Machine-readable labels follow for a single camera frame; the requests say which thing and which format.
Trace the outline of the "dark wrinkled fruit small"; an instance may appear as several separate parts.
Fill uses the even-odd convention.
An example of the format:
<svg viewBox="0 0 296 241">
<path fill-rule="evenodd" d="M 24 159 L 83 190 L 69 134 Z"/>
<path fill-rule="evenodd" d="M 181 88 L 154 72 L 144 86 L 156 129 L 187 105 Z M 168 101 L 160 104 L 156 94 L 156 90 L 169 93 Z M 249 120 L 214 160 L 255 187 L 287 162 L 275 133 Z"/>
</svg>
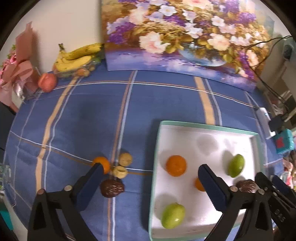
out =
<svg viewBox="0 0 296 241">
<path fill-rule="evenodd" d="M 251 179 L 238 181 L 236 187 L 239 191 L 246 193 L 255 193 L 257 190 L 256 183 Z"/>
</svg>

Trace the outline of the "green fruit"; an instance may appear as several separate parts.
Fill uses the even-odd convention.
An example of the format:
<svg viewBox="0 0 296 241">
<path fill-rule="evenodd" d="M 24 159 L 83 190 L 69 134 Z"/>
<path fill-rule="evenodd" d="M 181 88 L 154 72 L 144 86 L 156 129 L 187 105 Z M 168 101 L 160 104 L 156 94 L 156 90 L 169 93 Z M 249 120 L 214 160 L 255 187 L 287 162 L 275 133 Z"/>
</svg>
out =
<svg viewBox="0 0 296 241">
<path fill-rule="evenodd" d="M 166 206 L 163 211 L 161 223 L 166 229 L 173 229 L 179 226 L 186 215 L 186 209 L 184 206 L 178 203 L 171 203 Z"/>
<path fill-rule="evenodd" d="M 241 154 L 237 154 L 232 158 L 227 167 L 228 176 L 235 178 L 240 175 L 245 165 L 245 159 Z"/>
</svg>

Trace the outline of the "teal plastic box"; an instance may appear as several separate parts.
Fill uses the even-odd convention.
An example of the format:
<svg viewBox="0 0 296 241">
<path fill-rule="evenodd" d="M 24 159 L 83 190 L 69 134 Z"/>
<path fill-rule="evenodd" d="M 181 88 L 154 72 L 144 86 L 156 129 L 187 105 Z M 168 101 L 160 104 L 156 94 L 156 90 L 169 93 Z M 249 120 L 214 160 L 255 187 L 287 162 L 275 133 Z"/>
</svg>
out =
<svg viewBox="0 0 296 241">
<path fill-rule="evenodd" d="M 276 152 L 284 154 L 292 151 L 295 148 L 292 131 L 285 128 L 280 133 L 274 136 Z"/>
</svg>

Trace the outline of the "black power adapter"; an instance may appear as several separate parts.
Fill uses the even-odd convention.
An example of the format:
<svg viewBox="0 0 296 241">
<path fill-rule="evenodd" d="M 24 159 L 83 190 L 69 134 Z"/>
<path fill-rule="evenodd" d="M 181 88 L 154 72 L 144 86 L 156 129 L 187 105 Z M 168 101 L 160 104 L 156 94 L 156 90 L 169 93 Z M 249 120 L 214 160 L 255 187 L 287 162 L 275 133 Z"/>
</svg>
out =
<svg viewBox="0 0 296 241">
<path fill-rule="evenodd" d="M 277 115 L 268 122 L 268 126 L 271 132 L 279 133 L 282 131 L 284 123 L 283 116 Z"/>
</svg>

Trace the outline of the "orange tangerine in tray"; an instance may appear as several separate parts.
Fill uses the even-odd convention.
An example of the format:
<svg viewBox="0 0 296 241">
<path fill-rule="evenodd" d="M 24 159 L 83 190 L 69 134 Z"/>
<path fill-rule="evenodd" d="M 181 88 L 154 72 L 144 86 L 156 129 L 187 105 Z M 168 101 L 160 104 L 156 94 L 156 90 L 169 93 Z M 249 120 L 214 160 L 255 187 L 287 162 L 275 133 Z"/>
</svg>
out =
<svg viewBox="0 0 296 241">
<path fill-rule="evenodd" d="M 204 189 L 203 185 L 201 184 L 201 181 L 200 181 L 199 178 L 196 178 L 196 180 L 195 180 L 195 187 L 196 187 L 199 191 L 201 191 L 201 192 L 205 192 L 205 189 Z"/>
<path fill-rule="evenodd" d="M 166 161 L 166 171 L 173 177 L 179 177 L 186 172 L 187 161 L 180 155 L 170 156 Z"/>
</svg>

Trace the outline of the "white power strip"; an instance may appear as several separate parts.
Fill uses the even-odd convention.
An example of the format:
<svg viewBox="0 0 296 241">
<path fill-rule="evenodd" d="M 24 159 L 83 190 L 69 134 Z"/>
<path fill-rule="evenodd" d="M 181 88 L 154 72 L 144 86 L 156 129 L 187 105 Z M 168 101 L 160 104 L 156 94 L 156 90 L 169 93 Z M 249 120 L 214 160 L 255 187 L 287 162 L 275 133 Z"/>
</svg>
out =
<svg viewBox="0 0 296 241">
<path fill-rule="evenodd" d="M 275 132 L 272 132 L 269 127 L 269 122 L 271 121 L 270 116 L 266 108 L 258 108 L 256 111 L 256 116 L 262 126 L 265 139 L 269 140 L 275 136 Z"/>
</svg>

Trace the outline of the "clear plastic bottle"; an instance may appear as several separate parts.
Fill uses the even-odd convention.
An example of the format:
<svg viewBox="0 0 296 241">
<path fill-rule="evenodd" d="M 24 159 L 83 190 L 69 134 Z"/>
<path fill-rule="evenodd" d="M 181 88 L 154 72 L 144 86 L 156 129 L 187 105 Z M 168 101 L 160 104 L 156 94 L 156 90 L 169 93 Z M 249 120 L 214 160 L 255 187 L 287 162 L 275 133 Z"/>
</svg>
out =
<svg viewBox="0 0 296 241">
<path fill-rule="evenodd" d="M 11 182 L 11 169 L 9 165 L 0 164 L 0 188 L 4 190 L 4 186 Z"/>
</svg>

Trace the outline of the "orange tangerine on cloth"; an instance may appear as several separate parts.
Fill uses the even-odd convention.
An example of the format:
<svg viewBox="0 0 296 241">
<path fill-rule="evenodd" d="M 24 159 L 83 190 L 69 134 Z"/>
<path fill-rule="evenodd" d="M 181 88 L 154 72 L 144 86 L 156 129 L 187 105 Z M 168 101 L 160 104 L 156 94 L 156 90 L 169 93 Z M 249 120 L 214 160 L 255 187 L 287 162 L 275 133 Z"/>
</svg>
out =
<svg viewBox="0 0 296 241">
<path fill-rule="evenodd" d="M 111 171 L 110 162 L 106 157 L 96 157 L 92 160 L 92 166 L 95 164 L 101 164 L 103 166 L 104 174 L 108 174 Z"/>
</svg>

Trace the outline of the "blue plaid tablecloth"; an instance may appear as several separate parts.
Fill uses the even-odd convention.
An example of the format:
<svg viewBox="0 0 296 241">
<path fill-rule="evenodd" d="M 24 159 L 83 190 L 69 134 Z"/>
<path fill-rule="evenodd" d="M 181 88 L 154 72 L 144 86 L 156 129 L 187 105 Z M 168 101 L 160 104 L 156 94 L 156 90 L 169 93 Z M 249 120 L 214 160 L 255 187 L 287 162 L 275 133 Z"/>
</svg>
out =
<svg viewBox="0 0 296 241">
<path fill-rule="evenodd" d="M 222 126 L 258 133 L 264 172 L 281 176 L 282 156 L 266 140 L 256 109 L 263 95 L 206 78 L 156 71 L 108 71 L 100 65 L 89 77 L 61 79 L 50 93 L 39 91 L 22 104 L 13 121 L 5 164 L 11 182 L 7 199 L 24 226 L 29 225 L 39 189 L 62 190 L 106 157 L 118 163 L 132 155 L 125 192 L 105 198 L 96 191 L 82 217 L 98 240 L 151 240 L 154 154 L 162 121 Z"/>
</svg>

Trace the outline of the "white tray with green rim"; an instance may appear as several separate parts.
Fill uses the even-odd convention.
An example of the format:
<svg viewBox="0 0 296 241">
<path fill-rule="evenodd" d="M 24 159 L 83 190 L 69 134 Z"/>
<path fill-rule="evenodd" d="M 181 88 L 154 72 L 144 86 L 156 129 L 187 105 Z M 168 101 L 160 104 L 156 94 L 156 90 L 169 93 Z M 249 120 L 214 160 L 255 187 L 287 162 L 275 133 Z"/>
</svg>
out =
<svg viewBox="0 0 296 241">
<path fill-rule="evenodd" d="M 206 237 L 224 209 L 211 196 L 221 197 L 214 180 L 227 186 L 253 179 L 264 170 L 264 151 L 258 133 L 200 123 L 164 120 L 159 125 L 154 154 L 149 237 L 151 240 L 195 240 Z M 165 208 L 184 206 L 183 222 L 162 226 Z"/>
</svg>

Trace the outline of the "green fruit near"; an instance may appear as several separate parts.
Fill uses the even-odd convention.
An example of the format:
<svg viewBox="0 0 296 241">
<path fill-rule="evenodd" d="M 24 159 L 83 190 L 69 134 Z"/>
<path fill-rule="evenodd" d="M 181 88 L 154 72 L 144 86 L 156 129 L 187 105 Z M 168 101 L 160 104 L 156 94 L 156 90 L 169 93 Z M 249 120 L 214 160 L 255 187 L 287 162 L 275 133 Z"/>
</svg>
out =
<svg viewBox="0 0 296 241">
<path fill-rule="evenodd" d="M 163 211 L 161 223 L 166 229 L 173 229 L 179 226 L 186 215 L 186 209 L 184 206 L 178 203 L 171 203 L 166 206 Z"/>
</svg>

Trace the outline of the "beige walnut upper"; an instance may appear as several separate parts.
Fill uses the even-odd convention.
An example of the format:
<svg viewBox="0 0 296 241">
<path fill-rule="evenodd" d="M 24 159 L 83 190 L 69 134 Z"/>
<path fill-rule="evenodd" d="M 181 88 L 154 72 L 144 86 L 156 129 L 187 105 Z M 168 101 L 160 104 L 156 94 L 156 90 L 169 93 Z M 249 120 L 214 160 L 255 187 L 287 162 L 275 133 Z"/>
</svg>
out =
<svg viewBox="0 0 296 241">
<path fill-rule="evenodd" d="M 119 165 L 123 167 L 128 167 L 133 161 L 133 157 L 130 153 L 121 153 L 119 155 Z"/>
</svg>

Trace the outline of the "red peach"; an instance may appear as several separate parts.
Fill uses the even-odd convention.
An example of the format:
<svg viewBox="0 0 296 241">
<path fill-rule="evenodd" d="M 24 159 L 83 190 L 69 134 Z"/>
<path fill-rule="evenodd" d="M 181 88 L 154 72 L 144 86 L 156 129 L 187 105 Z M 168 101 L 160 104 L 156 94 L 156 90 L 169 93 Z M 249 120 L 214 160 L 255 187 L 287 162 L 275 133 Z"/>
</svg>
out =
<svg viewBox="0 0 296 241">
<path fill-rule="evenodd" d="M 57 78 L 53 73 L 44 73 L 38 80 L 38 87 L 43 92 L 51 92 L 57 85 Z"/>
</svg>

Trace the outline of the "floral painting canvas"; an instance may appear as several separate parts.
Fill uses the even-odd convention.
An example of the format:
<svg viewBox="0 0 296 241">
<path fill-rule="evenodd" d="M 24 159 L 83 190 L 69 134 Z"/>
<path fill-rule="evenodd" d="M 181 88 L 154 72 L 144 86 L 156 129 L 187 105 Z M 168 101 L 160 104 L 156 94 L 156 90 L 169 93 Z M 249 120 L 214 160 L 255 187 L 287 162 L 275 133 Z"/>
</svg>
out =
<svg viewBox="0 0 296 241">
<path fill-rule="evenodd" d="M 257 1 L 103 1 L 109 70 L 195 75 L 247 91 L 269 54 L 274 20 Z"/>
</svg>

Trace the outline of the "glass fruit bowl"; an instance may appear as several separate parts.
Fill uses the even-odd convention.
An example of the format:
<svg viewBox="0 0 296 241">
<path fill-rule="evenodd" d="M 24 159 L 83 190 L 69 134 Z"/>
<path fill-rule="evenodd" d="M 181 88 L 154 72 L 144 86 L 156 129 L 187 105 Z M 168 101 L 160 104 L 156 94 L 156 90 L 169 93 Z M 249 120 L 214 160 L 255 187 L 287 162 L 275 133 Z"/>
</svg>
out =
<svg viewBox="0 0 296 241">
<path fill-rule="evenodd" d="M 94 55 L 87 55 L 76 60 L 57 58 L 53 64 L 53 73 L 58 78 L 87 77 L 101 64 L 101 58 Z"/>
</svg>

